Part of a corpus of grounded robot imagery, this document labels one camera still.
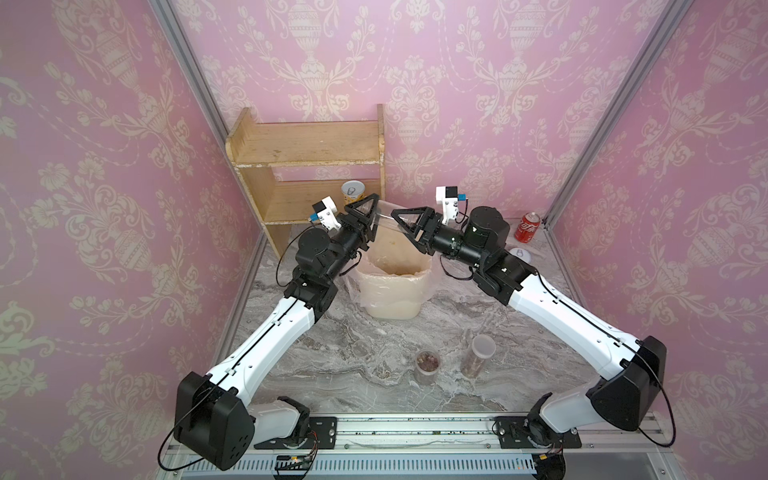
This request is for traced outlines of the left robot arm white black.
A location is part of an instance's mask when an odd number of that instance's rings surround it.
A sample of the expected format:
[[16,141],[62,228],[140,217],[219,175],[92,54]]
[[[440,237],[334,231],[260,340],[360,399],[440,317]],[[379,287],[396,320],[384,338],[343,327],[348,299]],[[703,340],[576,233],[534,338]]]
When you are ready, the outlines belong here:
[[169,435],[199,460],[225,471],[253,445],[282,439],[299,446],[310,437],[310,411],[300,402],[286,396],[257,407],[251,402],[278,360],[329,309],[344,267],[374,241],[378,203],[370,194],[339,215],[326,201],[316,203],[314,215],[326,224],[299,236],[297,265],[272,313],[207,373],[182,379]]

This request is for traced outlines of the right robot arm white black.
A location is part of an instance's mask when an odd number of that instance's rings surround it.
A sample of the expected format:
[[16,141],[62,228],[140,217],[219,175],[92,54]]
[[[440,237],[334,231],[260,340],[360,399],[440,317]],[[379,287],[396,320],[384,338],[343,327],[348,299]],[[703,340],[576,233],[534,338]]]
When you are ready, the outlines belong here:
[[573,429],[600,422],[639,430],[664,391],[667,348],[661,341],[623,332],[560,293],[539,270],[507,250],[510,226],[492,207],[474,208],[462,229],[445,224],[430,207],[395,209],[392,217],[420,252],[467,265],[485,294],[536,321],[596,372],[595,380],[536,402],[526,417],[536,444],[549,446]]

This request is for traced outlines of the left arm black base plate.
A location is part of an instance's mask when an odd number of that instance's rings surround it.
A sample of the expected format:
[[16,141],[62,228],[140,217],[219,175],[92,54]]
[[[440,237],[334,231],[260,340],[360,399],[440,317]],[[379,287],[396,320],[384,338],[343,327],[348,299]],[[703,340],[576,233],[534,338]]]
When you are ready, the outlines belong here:
[[271,439],[254,444],[253,448],[256,450],[296,450],[317,447],[319,450],[333,450],[336,445],[338,420],[339,418],[335,416],[311,416],[303,439]]

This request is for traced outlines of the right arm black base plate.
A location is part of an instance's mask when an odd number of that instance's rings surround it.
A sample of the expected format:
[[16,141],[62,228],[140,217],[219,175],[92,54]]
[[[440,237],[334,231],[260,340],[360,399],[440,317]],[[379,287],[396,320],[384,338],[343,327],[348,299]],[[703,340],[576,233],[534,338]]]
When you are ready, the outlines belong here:
[[526,417],[521,415],[502,415],[492,419],[491,432],[497,437],[503,450],[539,449],[556,451],[580,449],[583,444],[576,430],[564,434],[555,434],[547,440],[535,441],[526,424]]

